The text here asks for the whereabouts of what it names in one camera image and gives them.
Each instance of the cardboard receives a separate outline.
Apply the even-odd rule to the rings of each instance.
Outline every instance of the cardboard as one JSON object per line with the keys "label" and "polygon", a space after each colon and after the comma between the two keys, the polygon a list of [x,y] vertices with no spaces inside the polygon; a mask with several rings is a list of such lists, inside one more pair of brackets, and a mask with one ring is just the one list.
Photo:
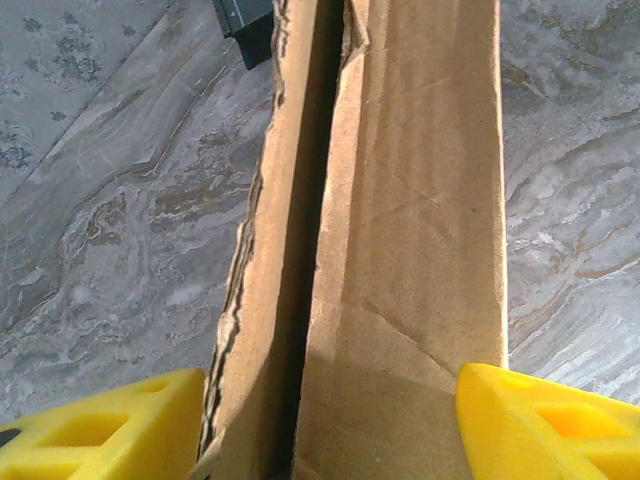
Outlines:
{"label": "cardboard", "polygon": [[497,8],[276,2],[192,480],[470,478],[455,377],[506,366]]}
{"label": "cardboard", "polygon": [[273,117],[238,231],[192,480],[268,478],[293,452],[342,5],[279,0],[275,25]]}
{"label": "cardboard", "polygon": [[293,478],[467,479],[460,366],[506,366],[496,0],[352,0]]}

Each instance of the cardboard box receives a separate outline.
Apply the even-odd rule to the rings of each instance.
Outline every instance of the cardboard box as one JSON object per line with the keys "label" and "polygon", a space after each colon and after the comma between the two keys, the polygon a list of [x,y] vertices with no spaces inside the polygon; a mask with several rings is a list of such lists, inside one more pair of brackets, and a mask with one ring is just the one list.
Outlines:
{"label": "cardboard box", "polygon": [[294,431],[294,478],[470,478],[456,375],[506,366],[497,0],[275,11],[191,478],[269,478]]}

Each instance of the black object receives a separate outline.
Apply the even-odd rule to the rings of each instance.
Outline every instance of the black object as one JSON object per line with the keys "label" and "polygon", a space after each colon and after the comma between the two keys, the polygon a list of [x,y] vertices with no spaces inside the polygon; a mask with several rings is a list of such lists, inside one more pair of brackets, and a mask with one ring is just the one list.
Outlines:
{"label": "black object", "polygon": [[0,432],[0,448],[4,447],[11,440],[16,438],[22,433],[19,428],[10,428],[9,430],[3,430]]}
{"label": "black object", "polygon": [[213,0],[213,6],[222,34],[238,42],[247,70],[271,58],[271,0]]}

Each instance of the yellow plastic piece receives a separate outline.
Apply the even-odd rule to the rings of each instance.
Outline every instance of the yellow plastic piece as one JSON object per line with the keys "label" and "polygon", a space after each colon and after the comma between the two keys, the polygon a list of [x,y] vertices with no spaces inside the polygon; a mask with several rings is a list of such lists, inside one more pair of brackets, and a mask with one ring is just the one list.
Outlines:
{"label": "yellow plastic piece", "polygon": [[202,370],[177,370],[3,425],[0,480],[185,479],[203,389]]}
{"label": "yellow plastic piece", "polygon": [[475,480],[640,479],[640,408],[481,364],[456,410]]}

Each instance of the yellow plastic object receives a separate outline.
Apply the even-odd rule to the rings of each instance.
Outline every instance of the yellow plastic object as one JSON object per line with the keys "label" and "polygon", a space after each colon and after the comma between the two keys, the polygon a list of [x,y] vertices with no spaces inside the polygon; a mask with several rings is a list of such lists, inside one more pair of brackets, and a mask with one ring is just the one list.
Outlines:
{"label": "yellow plastic object", "polygon": [[456,410],[475,480],[640,479],[640,408],[481,364]]}
{"label": "yellow plastic object", "polygon": [[0,480],[185,479],[204,373],[177,370],[0,427]]}

